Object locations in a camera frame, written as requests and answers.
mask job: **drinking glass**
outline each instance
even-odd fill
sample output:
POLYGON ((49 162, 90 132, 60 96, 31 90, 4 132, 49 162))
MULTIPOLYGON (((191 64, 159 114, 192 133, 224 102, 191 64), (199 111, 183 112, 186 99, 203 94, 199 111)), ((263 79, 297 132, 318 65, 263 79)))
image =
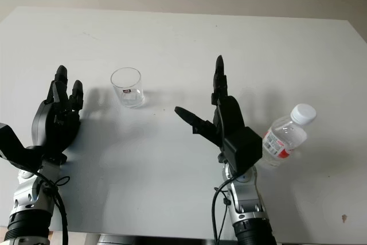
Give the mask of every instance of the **drinking glass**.
POLYGON ((133 67, 124 67, 111 75, 111 83, 122 106, 132 108, 144 102, 142 74, 133 67))

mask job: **cable connector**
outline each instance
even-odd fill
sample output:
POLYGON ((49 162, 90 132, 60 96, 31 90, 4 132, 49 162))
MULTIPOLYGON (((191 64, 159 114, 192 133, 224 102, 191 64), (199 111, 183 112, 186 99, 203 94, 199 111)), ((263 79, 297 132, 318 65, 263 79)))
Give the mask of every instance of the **cable connector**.
POLYGON ((224 205, 229 206, 232 202, 230 201, 230 199, 227 199, 227 197, 224 197, 223 198, 223 203, 224 203, 224 205))

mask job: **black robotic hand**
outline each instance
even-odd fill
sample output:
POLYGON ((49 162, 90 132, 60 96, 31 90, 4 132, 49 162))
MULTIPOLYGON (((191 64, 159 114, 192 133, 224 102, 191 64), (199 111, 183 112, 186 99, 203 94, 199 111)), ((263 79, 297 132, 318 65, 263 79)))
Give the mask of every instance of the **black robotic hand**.
POLYGON ((202 135, 220 148, 218 159, 229 163, 233 175, 242 175, 262 157, 261 137, 245 126, 237 100, 228 96, 222 56, 216 62, 213 88, 212 105, 217 107, 213 123, 182 107, 176 107, 175 112, 193 127, 194 134, 202 135))
POLYGON ((83 107, 83 85, 77 80, 71 96, 67 96, 67 69, 59 66, 51 82, 47 99, 33 119, 33 146, 24 148, 10 126, 0 123, 0 157, 19 169, 35 172, 42 160, 63 164, 63 151, 72 143, 80 126, 79 111, 83 107))

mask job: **black cable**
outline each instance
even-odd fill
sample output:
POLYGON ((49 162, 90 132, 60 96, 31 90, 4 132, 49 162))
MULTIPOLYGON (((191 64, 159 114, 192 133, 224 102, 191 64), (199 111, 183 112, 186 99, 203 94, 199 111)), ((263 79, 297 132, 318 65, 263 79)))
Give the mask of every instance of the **black cable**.
POLYGON ((223 226, 224 226, 224 221, 225 221, 225 216, 227 215, 227 210, 228 210, 228 206, 226 205, 225 206, 225 212, 224 212, 223 220, 222 220, 222 226, 220 227, 220 231, 219 231, 219 235, 218 235, 218 243, 217 244, 219 244, 219 241, 220 241, 220 236, 222 234, 222 230, 223 230, 223 226))
POLYGON ((212 223, 213 223, 213 234, 214 234, 214 243, 217 244, 218 242, 218 233, 217 233, 217 224, 216 224, 216 201, 218 194, 222 191, 222 189, 228 185, 230 182, 234 181, 239 176, 232 176, 230 179, 225 180, 219 188, 216 190, 213 201, 212 201, 212 223))
MULTIPOLYGON (((226 195, 225 195, 225 192, 228 192, 227 190, 221 190, 220 191, 222 193, 222 195, 224 196, 225 199, 227 199, 226 195)), ((228 210, 228 205, 226 204, 225 205, 225 212, 224 212, 224 216, 223 216, 223 220, 222 220, 222 225, 220 227, 220 230, 219 230, 219 235, 218 235, 218 243, 219 244, 219 241, 220 241, 220 236, 222 234, 222 230, 223 230, 223 226, 224 226, 224 221, 225 221, 225 217, 227 215, 227 210, 228 210)))
POLYGON ((42 180, 44 180, 46 182, 46 184, 49 185, 51 191, 53 192, 53 200, 55 205, 58 207, 58 210, 60 211, 60 215, 61 215, 61 224, 63 227, 63 245, 68 245, 69 243, 69 236, 68 236, 68 221, 67 221, 67 213, 65 210, 65 205, 64 202, 58 192, 58 188, 57 188, 57 184, 59 181, 68 178, 68 180, 66 181, 66 183, 70 180, 69 176, 65 176, 63 178, 60 178, 59 180, 56 181, 56 183, 52 182, 51 180, 47 179, 44 175, 42 175, 39 172, 33 172, 36 176, 38 176, 39 178, 41 178, 42 180))

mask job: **white bottle cap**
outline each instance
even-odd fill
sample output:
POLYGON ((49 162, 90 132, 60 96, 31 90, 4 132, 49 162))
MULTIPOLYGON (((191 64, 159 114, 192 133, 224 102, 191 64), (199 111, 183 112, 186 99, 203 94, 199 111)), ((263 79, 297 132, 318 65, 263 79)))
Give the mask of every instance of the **white bottle cap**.
POLYGON ((297 104, 291 113, 291 119, 301 126, 311 123, 315 118, 316 110, 305 103, 297 104))

